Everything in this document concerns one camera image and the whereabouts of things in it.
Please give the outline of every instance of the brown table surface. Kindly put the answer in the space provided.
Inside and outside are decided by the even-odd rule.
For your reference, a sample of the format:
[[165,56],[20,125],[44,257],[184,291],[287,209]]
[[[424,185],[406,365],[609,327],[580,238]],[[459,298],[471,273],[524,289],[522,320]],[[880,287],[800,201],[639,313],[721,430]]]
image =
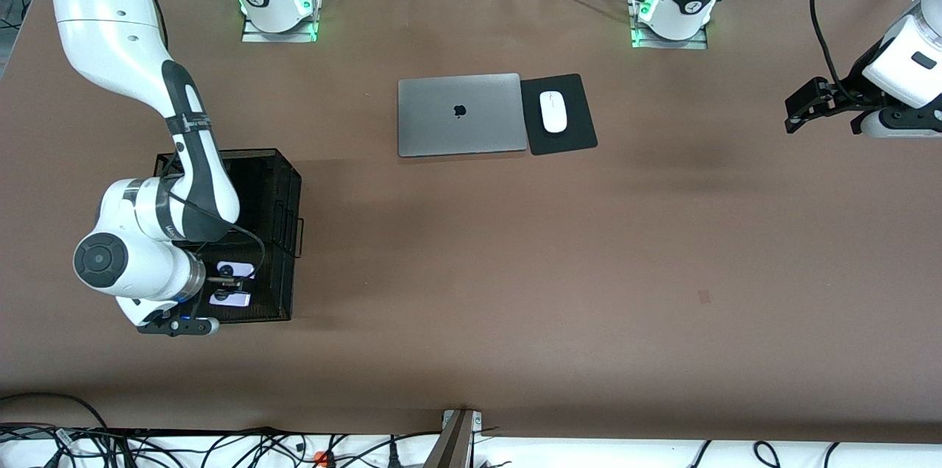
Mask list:
[[[622,0],[326,0],[310,45],[161,0],[223,149],[303,176],[295,318],[138,335],[71,270],[105,187],[171,149],[68,67],[34,0],[0,82],[0,391],[109,424],[937,441],[942,145],[783,127],[824,73],[807,0],[724,0],[706,52],[633,49]],[[838,68],[908,0],[820,0]],[[597,149],[397,158],[403,78],[580,73]],[[0,419],[91,424],[18,403]]]

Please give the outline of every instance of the computer mouse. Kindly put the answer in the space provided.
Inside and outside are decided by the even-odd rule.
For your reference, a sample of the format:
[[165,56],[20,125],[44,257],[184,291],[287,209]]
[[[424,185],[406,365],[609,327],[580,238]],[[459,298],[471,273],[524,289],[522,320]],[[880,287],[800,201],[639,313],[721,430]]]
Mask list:
[[562,100],[562,93],[539,93],[539,112],[542,113],[542,126],[546,132],[561,133],[566,129],[566,103]]

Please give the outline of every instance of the black mouse pad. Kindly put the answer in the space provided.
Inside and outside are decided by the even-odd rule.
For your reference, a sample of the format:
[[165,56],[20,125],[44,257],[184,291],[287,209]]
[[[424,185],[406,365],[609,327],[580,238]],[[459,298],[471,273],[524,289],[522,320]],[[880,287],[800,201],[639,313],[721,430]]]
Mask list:
[[[574,149],[586,149],[598,146],[589,102],[582,88],[582,78],[578,74],[551,76],[549,78],[524,79],[520,83],[524,100],[524,120],[527,124],[527,137],[533,155],[571,152]],[[560,133],[546,132],[542,126],[542,113],[539,110],[539,93],[556,91],[562,94],[566,104],[566,129]]]

